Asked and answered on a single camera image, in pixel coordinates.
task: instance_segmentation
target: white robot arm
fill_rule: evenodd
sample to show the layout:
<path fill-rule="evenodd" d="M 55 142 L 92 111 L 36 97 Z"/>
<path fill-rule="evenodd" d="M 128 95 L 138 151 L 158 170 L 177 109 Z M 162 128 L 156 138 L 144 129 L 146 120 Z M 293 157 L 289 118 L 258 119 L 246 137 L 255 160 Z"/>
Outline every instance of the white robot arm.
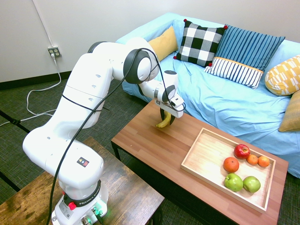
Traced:
<path fill-rule="evenodd" d="M 24 152 L 32 162 L 58 175 L 64 191 L 52 213 L 54 225 L 92 224 L 97 212 L 98 216 L 107 212 L 108 191 L 100 181 L 103 159 L 75 138 L 81 128 L 97 122 L 112 79 L 138 84 L 161 108 L 175 117 L 183 115 L 183 100 L 176 93 L 177 74 L 165 71 L 165 84 L 154 80 L 159 66 L 151 51 L 142 38 L 133 38 L 126 45 L 92 45 L 76 63 L 55 114 L 25 137 Z"/>

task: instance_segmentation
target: white cable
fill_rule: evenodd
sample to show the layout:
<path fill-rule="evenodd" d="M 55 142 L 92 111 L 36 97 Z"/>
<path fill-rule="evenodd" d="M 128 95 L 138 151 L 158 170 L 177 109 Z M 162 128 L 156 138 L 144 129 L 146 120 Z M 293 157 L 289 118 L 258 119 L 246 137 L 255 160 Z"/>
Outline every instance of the white cable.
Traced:
<path fill-rule="evenodd" d="M 40 11 L 39 11 L 39 9 L 38 9 L 36 3 L 34 2 L 34 0 L 32 0 L 32 2 L 33 2 L 33 5 L 34 5 L 34 8 L 36 8 L 38 17 L 39 17 L 39 19 L 41 20 L 42 25 L 43 25 L 43 27 L 44 27 L 44 30 L 45 30 L 45 32 L 46 32 L 46 34 L 47 34 L 47 36 L 48 36 L 49 42 L 50 42 L 51 46 L 54 47 L 53 42 L 52 42 L 52 40 L 51 40 L 51 38 L 50 38 L 49 32 L 48 32 L 48 30 L 47 30 L 47 28 L 46 28 L 46 26 L 45 26 L 44 20 L 43 20 L 43 18 L 42 18 L 42 16 L 41 16 L 41 13 L 40 13 Z"/>
<path fill-rule="evenodd" d="M 40 89 L 40 90 L 31 90 L 31 91 L 28 93 L 28 95 L 27 95 L 27 106 L 26 106 L 26 108 L 27 108 L 27 110 L 28 110 L 30 113 L 32 113 L 33 115 L 36 115 L 36 116 L 40 116 L 40 115 L 49 115 L 49 116 L 52 116 L 52 115 L 47 113 L 47 112 L 49 112 L 49 111 L 43 112 L 43 113 L 34 113 L 34 112 L 32 112 L 31 110 L 29 110 L 29 108 L 28 108 L 28 105 L 29 105 L 29 95 L 31 94 L 31 92 L 33 92 L 33 91 L 44 91 L 44 90 L 48 90 L 48 89 L 53 88 L 53 87 L 55 87 L 55 86 L 57 86 L 57 85 L 59 85 L 59 84 L 61 83 L 60 72 L 59 72 L 59 69 L 58 69 L 58 66 L 57 66 L 57 63 L 56 63 L 56 60 L 55 60 L 55 57 L 54 57 L 54 54 L 53 54 L 53 53 L 51 54 L 51 57 L 52 57 L 53 60 L 54 60 L 55 66 L 56 66 L 56 68 L 57 68 L 58 76 L 60 77 L 60 81 L 59 81 L 57 84 L 55 84 L 55 85 L 53 85 L 53 86 L 51 86 L 51 87 L 49 87 L 49 88 L 44 88 L 44 89 Z"/>
<path fill-rule="evenodd" d="M 52 112 L 52 111 L 54 111 L 54 110 L 56 110 L 56 109 L 49 110 L 49 111 L 47 111 L 47 112 L 45 112 L 45 113 L 49 113 L 49 112 Z M 38 116 L 41 116 L 41 115 L 46 115 L 46 114 L 38 114 L 38 115 L 31 116 L 31 117 L 26 118 L 26 119 L 22 119 L 22 120 L 20 120 L 20 121 L 30 120 L 30 119 L 32 119 L 32 118 L 35 118 L 35 117 L 38 117 Z M 2 123 L 2 124 L 0 124 L 0 127 L 3 126 L 4 124 L 7 124 L 7 123 L 10 123 L 10 122 L 8 121 L 8 122 L 5 122 L 5 123 Z"/>

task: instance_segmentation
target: label on robot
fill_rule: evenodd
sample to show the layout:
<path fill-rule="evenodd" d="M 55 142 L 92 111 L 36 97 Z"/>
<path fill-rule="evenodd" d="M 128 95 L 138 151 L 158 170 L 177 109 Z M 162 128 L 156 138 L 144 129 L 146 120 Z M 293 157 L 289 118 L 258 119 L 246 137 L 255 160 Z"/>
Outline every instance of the label on robot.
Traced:
<path fill-rule="evenodd" d="M 61 202 L 61 203 L 59 204 L 59 208 L 60 208 L 62 214 L 64 214 L 64 216 L 65 216 L 67 219 L 70 219 L 70 218 L 71 218 L 71 216 L 72 216 L 72 214 L 73 214 L 73 211 L 72 211 L 68 206 L 66 206 L 64 202 Z"/>
<path fill-rule="evenodd" d="M 83 167 L 86 167 L 89 164 L 89 161 L 86 160 L 86 159 L 84 159 L 84 158 L 82 158 L 82 157 L 80 157 L 80 159 L 77 160 L 77 163 L 80 164 L 80 165 L 82 165 Z"/>

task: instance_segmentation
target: wooden side table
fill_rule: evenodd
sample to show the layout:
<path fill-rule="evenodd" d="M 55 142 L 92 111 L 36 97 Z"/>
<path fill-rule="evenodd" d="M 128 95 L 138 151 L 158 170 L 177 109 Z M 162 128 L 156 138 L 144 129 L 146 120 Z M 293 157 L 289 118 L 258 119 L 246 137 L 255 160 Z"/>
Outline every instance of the wooden side table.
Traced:
<path fill-rule="evenodd" d="M 151 217 L 154 223 L 160 220 L 161 214 L 158 209 L 164 197 L 93 138 L 88 138 L 84 143 L 94 149 L 104 160 L 105 169 L 101 181 L 106 184 L 109 192 L 108 212 L 103 217 L 104 224 L 144 225 Z M 53 176 L 44 172 L 4 202 L 0 206 L 0 224 L 45 224 L 52 182 Z M 57 181 L 52 210 L 61 195 L 61 188 Z"/>

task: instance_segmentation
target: banana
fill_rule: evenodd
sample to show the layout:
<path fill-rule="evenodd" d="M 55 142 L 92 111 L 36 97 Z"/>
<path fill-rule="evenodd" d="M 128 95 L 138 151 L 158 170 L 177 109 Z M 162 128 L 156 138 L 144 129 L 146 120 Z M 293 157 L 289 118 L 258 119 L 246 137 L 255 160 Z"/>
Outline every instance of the banana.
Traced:
<path fill-rule="evenodd" d="M 170 123 L 171 114 L 169 112 L 166 112 L 166 111 L 165 111 L 165 114 L 166 114 L 165 115 L 165 119 L 162 122 L 158 123 L 156 125 L 156 127 L 158 127 L 158 128 L 164 128 L 165 126 L 167 126 Z"/>

